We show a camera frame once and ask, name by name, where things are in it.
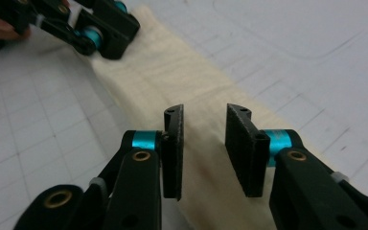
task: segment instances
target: screw hole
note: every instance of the screw hole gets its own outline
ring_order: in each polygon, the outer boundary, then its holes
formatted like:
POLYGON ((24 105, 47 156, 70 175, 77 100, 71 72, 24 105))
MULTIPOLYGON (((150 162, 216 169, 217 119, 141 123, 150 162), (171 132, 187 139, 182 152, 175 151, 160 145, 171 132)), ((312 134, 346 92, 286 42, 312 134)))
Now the screw hole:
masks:
POLYGON ((73 194, 68 190, 61 190, 50 194, 44 201, 44 206, 49 209, 61 207, 70 201, 73 194))
POLYGON ((347 228, 353 229, 357 227, 357 224, 351 218, 346 216, 337 216, 336 221, 347 228))
POLYGON ((147 161, 150 158, 150 153, 146 151, 139 151, 133 154, 133 160, 135 161, 147 161))
POLYGON ((307 156, 299 151, 289 151, 287 155, 289 158, 296 160, 296 161, 307 160, 307 156))

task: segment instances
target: black plastic bracket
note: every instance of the black plastic bracket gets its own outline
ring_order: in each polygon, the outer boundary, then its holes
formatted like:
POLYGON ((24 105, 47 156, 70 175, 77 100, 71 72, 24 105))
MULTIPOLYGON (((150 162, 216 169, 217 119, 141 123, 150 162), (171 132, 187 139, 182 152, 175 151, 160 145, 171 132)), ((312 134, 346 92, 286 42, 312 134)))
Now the black plastic bracket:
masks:
POLYGON ((270 138, 250 121, 252 112, 228 104, 225 146, 246 196, 260 197, 265 183, 270 138))
POLYGON ((181 198, 184 106, 166 109, 164 122, 164 131, 126 131, 119 150, 84 193, 74 185, 43 192, 15 230, 159 230, 160 167, 164 197, 181 198))
POLYGON ((119 59, 136 36, 140 24, 135 17, 114 6, 114 1, 96 0, 88 6, 93 13, 80 12, 76 30, 95 27, 101 31, 103 45, 98 50, 104 58, 119 59))
POLYGON ((270 210, 277 229, 366 229, 368 218, 305 149, 276 156, 270 210))

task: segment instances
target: blue ring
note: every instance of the blue ring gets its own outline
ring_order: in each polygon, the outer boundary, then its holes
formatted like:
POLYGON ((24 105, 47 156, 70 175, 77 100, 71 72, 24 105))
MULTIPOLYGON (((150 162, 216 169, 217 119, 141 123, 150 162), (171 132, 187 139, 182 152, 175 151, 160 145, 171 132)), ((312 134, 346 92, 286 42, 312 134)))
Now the blue ring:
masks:
POLYGON ((270 159, 268 160, 268 167, 275 167, 276 161, 274 157, 280 150, 292 147, 291 138, 283 129, 265 129, 264 132, 270 137, 270 159))
POLYGON ((117 7, 119 10, 123 12, 127 12, 127 6, 121 1, 115 1, 114 2, 115 7, 117 7))
POLYGON ((90 28, 84 28, 82 31, 76 32, 76 34, 92 40, 97 50, 99 50, 103 45, 103 38, 101 37, 100 33, 98 33, 95 30, 92 30, 90 28))
POLYGON ((134 148, 156 150, 156 131, 136 131, 133 135, 134 148))

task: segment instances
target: white cloth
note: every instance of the white cloth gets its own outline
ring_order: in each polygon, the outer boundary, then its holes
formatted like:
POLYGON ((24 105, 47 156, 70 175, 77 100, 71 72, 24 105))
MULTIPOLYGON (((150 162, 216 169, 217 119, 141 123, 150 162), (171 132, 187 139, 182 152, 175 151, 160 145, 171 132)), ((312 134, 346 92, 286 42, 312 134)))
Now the white cloth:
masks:
POLYGON ((264 197, 244 196, 224 146, 226 105, 252 110, 259 129, 292 127, 247 97, 148 8, 132 14, 142 28, 123 58, 90 61, 136 129, 163 129, 163 111, 184 104, 183 215, 196 229, 274 229, 268 207, 273 170, 267 170, 264 197))

